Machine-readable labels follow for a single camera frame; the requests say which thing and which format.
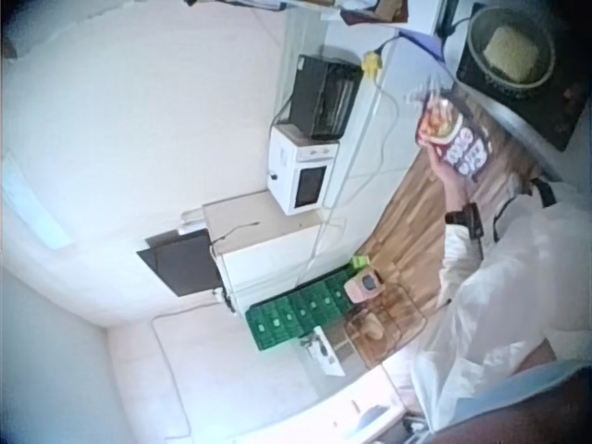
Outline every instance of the wooden floor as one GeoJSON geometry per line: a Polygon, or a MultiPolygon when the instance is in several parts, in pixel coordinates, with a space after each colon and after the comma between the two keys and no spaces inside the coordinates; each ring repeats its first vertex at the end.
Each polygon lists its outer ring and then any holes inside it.
{"type": "MultiPolygon", "coordinates": [[[[460,92],[457,95],[466,99],[460,92]]],[[[488,131],[493,146],[492,161],[469,190],[473,202],[478,204],[486,229],[485,243],[488,243],[492,217],[498,205],[506,200],[509,173],[515,171],[529,179],[537,174],[538,168],[518,141],[478,105],[468,99],[467,103],[476,120],[488,131]]],[[[422,151],[374,233],[359,251],[370,256],[372,266],[387,283],[387,291],[372,301],[372,307],[386,309],[401,332],[396,350],[423,329],[435,310],[444,249],[444,215],[442,186],[431,173],[426,152],[422,151]]],[[[408,376],[408,370],[402,366],[401,390],[413,390],[408,376]]]]}

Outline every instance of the person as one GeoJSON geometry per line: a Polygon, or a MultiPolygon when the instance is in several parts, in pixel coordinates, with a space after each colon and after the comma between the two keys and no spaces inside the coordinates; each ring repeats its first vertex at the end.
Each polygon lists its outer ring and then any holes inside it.
{"type": "Polygon", "coordinates": [[[586,202],[567,184],[512,175],[482,255],[454,217],[470,203],[464,179],[420,144],[447,211],[438,310],[412,366],[429,442],[592,442],[586,202]]]}

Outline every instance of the food package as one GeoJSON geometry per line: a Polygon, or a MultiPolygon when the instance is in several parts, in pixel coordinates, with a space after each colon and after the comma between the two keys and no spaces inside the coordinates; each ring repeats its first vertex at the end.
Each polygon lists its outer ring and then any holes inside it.
{"type": "Polygon", "coordinates": [[[473,121],[468,107],[446,90],[423,95],[415,140],[420,145],[422,141],[431,143],[439,158],[467,178],[475,179],[491,156],[485,129],[473,121]]]}

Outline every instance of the black panel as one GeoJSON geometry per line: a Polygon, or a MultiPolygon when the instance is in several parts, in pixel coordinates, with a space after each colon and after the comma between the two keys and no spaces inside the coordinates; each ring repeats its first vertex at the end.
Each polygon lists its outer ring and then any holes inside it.
{"type": "Polygon", "coordinates": [[[296,202],[294,203],[295,208],[318,202],[318,196],[321,194],[323,179],[326,173],[326,166],[301,170],[298,180],[298,190],[296,191],[296,202]]]}
{"type": "Polygon", "coordinates": [[[210,244],[208,232],[203,229],[138,255],[177,296],[185,296],[222,287],[210,244]]]}

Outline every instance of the green plastic basket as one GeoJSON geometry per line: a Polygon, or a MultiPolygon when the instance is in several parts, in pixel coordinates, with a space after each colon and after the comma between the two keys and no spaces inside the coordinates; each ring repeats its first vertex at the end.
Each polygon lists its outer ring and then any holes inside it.
{"type": "Polygon", "coordinates": [[[261,307],[250,308],[245,317],[259,350],[269,349],[278,344],[261,307]]]}
{"type": "Polygon", "coordinates": [[[345,271],[340,271],[334,276],[328,277],[324,282],[328,291],[331,293],[335,304],[343,315],[348,313],[353,307],[352,301],[345,292],[344,285],[350,279],[350,276],[345,271]]]}
{"type": "Polygon", "coordinates": [[[352,302],[343,285],[350,278],[345,269],[270,301],[252,306],[245,314],[259,350],[310,333],[343,317],[352,302]]]}

